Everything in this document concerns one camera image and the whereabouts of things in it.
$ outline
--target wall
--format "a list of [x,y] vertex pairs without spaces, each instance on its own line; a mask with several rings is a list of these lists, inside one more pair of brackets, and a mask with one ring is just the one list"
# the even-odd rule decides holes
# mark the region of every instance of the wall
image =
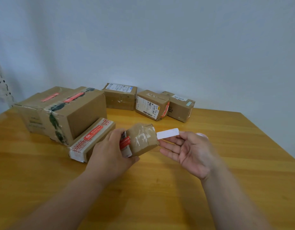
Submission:
[[242,112],[295,157],[295,0],[0,0],[17,100],[125,83]]

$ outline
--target forearm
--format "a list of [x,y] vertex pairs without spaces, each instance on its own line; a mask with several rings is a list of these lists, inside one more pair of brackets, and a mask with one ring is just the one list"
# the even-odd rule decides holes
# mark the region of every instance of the forearm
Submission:
[[223,163],[202,185],[217,230],[272,229]]
[[84,172],[11,229],[77,229],[102,190],[103,186]]

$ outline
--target red object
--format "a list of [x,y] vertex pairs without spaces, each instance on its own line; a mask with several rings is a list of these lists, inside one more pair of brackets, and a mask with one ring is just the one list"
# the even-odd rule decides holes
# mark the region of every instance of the red object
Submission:
[[167,106],[165,107],[165,111],[163,112],[161,117],[164,117],[167,114],[169,105],[170,105],[170,102],[168,102]]
[[82,94],[84,94],[84,92],[80,92],[80,93],[74,95],[73,97],[69,97],[67,100],[65,100],[63,102],[70,102],[70,101],[76,99],[77,97],[81,96]]
[[45,98],[45,99],[42,99],[41,102],[46,102],[46,101],[52,99],[53,97],[56,97],[58,94],[59,94],[59,93],[54,93],[53,95],[51,95],[51,96],[49,96],[49,97],[47,97],[47,98]]
[[130,138],[127,136],[125,139],[120,140],[120,150],[123,148],[126,148],[128,145],[130,145]]
[[92,129],[92,131],[90,131],[85,137],[85,140],[89,140],[91,139],[93,136],[95,136],[101,129],[103,128],[103,126],[98,125],[96,128]]

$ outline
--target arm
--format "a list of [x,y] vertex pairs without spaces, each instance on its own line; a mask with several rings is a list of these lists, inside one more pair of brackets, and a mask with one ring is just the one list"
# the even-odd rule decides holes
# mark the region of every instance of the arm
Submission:
[[79,177],[10,229],[77,229],[104,187],[139,160],[122,157],[119,140],[123,131],[116,129],[97,143],[86,170]]
[[273,229],[250,201],[207,137],[180,131],[160,152],[201,180],[216,229]]

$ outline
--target cardboard box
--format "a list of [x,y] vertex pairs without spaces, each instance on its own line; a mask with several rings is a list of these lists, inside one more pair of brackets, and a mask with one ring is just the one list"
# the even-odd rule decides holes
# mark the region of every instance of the cardboard box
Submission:
[[137,87],[107,83],[103,88],[107,108],[134,110]]
[[105,94],[94,88],[79,87],[40,110],[39,115],[50,139],[72,145],[97,119],[107,118]]
[[152,120],[161,120],[168,113],[170,98],[166,95],[145,90],[137,94],[136,112]]
[[19,112],[28,131],[45,135],[45,126],[41,121],[38,110],[55,103],[63,93],[70,90],[72,89],[55,86],[16,103],[14,107]]
[[185,123],[191,115],[195,101],[167,91],[162,92],[162,94],[170,97],[168,116]]
[[120,140],[120,150],[124,157],[140,156],[158,145],[152,124],[136,123],[122,134]]
[[76,161],[88,162],[96,143],[102,141],[106,135],[115,129],[115,122],[105,118],[98,119],[84,133],[76,138],[69,147],[69,157]]

